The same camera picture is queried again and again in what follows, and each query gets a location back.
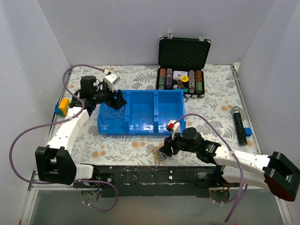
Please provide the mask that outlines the blue plastic divided bin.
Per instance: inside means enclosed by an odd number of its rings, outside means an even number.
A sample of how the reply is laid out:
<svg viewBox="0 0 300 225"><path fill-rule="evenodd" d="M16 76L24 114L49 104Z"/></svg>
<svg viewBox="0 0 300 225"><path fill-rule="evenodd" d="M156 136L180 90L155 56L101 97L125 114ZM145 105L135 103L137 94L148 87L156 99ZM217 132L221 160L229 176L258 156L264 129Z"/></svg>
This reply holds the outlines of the blue plastic divided bin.
<svg viewBox="0 0 300 225"><path fill-rule="evenodd" d="M167 123L185 114L184 94L179 90L124 90L123 98L127 104L119 110L100 105L101 135L169 136Z"/></svg>

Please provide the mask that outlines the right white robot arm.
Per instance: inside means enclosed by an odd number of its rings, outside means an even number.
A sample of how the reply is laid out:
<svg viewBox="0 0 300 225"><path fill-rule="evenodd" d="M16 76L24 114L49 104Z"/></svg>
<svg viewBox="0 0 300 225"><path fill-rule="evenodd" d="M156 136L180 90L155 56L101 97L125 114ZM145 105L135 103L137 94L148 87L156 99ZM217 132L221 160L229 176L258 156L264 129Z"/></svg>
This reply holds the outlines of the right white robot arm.
<svg viewBox="0 0 300 225"><path fill-rule="evenodd" d="M194 127L182 133L172 133L164 139L160 152L169 157L179 151L196 154L207 164L221 167L212 174L213 183L240 183L261 187L285 201L293 202L300 187L300 170L280 152L257 155L243 151L232 152L228 147L202 138Z"/></svg>

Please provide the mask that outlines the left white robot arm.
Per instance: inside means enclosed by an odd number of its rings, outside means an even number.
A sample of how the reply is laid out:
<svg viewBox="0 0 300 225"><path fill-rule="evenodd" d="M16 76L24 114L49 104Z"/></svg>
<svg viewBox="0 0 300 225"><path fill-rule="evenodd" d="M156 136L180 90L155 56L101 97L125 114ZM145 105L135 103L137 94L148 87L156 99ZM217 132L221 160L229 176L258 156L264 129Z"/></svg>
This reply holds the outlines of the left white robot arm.
<svg viewBox="0 0 300 225"><path fill-rule="evenodd" d="M83 125L98 104L106 104L114 110L127 104L122 90L114 87L119 80L120 77L112 73L108 73L101 82L91 75L81 78L80 89L73 93L68 107L67 121L60 125L46 146L38 147L35 152L38 177L41 181L70 185L76 180L83 180L91 188L99 184L100 176L93 172L94 167L75 164L71 150Z"/></svg>

